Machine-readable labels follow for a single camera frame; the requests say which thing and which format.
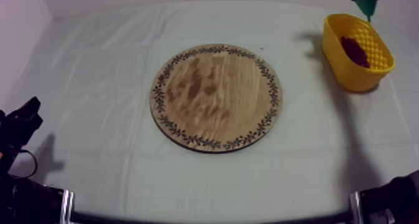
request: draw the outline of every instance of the round wooden board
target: round wooden board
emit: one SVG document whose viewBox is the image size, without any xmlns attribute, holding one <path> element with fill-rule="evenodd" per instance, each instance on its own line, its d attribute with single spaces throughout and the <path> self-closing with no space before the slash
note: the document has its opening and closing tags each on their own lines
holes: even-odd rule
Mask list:
<svg viewBox="0 0 419 224">
<path fill-rule="evenodd" d="M 260 57 L 225 44 L 196 46 L 157 73 L 150 108 L 157 126 L 183 147 L 222 153 L 243 149 L 274 125 L 282 89 Z"/>
</svg>

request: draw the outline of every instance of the grapes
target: grapes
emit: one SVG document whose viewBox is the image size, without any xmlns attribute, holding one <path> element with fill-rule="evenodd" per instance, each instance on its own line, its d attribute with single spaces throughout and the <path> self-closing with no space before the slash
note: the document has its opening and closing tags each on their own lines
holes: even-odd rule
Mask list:
<svg viewBox="0 0 419 224">
<path fill-rule="evenodd" d="M 359 46 L 358 42 L 355 39 L 342 37 L 341 44 L 346 54 L 349 56 L 349 59 L 354 61 L 359 66 L 366 67 L 366 68 L 370 67 L 370 64 L 368 63 L 368 60 L 367 60 L 367 54 Z"/>
</svg>

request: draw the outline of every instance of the wooden plate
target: wooden plate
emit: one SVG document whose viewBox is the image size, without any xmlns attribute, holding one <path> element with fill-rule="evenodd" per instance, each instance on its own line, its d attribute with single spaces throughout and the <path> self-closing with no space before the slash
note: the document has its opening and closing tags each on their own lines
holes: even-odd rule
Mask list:
<svg viewBox="0 0 419 224">
<path fill-rule="evenodd" d="M 196 46 L 171 58 L 150 94 L 157 126 L 188 149 L 222 153 L 245 148 L 274 125 L 282 89 L 273 69 L 243 48 Z"/>
</svg>

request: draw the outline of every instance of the engraved vine border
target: engraved vine border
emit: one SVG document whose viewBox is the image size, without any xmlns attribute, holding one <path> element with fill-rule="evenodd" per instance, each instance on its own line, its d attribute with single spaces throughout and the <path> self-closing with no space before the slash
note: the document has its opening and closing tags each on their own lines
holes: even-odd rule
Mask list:
<svg viewBox="0 0 419 224">
<path fill-rule="evenodd" d="M 246 136 L 236 137 L 233 141 L 227 141 L 225 144 L 222 144 L 220 141 L 216 140 L 204 139 L 203 137 L 198 137 L 197 135 L 187 135 L 185 130 L 179 129 L 176 123 L 172 122 L 167 116 L 163 114 L 166 107 L 164 101 L 165 94 L 163 92 L 163 87 L 166 85 L 166 80 L 170 77 L 170 74 L 173 71 L 174 66 L 178 64 L 180 61 L 185 61 L 189 57 L 195 56 L 197 54 L 221 52 L 228 52 L 228 54 L 235 54 L 239 57 L 247 57 L 248 59 L 253 59 L 256 65 L 261 70 L 262 76 L 268 80 L 269 95 L 271 97 L 271 108 L 262 118 L 260 123 L 258 123 L 256 131 L 249 131 Z M 269 68 L 265 65 L 264 61 L 259 58 L 256 58 L 256 56 L 250 52 L 242 51 L 239 48 L 228 48 L 224 45 L 222 45 L 221 47 L 202 47 L 199 49 L 193 49 L 176 55 L 174 58 L 172 58 L 170 63 L 166 65 L 166 67 L 163 70 L 163 73 L 158 76 L 157 83 L 152 89 L 152 92 L 154 93 L 156 110 L 160 114 L 158 120 L 169 130 L 170 134 L 175 135 L 177 137 L 181 137 L 188 145 L 196 144 L 197 146 L 208 146 L 212 149 L 220 149 L 222 147 L 225 150 L 234 150 L 249 145 L 255 142 L 257 139 L 261 138 L 263 135 L 266 134 L 266 127 L 272 124 L 272 118 L 278 114 L 278 110 L 275 108 L 279 107 L 280 102 L 278 98 L 279 88 L 275 82 L 275 74 L 270 73 Z"/>
</svg>

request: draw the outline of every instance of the black cable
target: black cable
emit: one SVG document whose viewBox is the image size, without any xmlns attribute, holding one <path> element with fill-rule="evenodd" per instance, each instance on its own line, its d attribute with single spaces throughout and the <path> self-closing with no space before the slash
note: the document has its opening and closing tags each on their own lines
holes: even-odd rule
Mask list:
<svg viewBox="0 0 419 224">
<path fill-rule="evenodd" d="M 38 161 L 36 160 L 34 154 L 32 154 L 32 152 L 30 152 L 28 150 L 20 150 L 19 153 L 28 153 L 34 159 L 35 167 L 34 167 L 34 170 L 32 171 L 32 173 L 29 174 L 26 177 L 21 177 L 19 179 L 22 179 L 22 178 L 30 178 L 31 176 L 33 176 L 38 171 Z"/>
</svg>

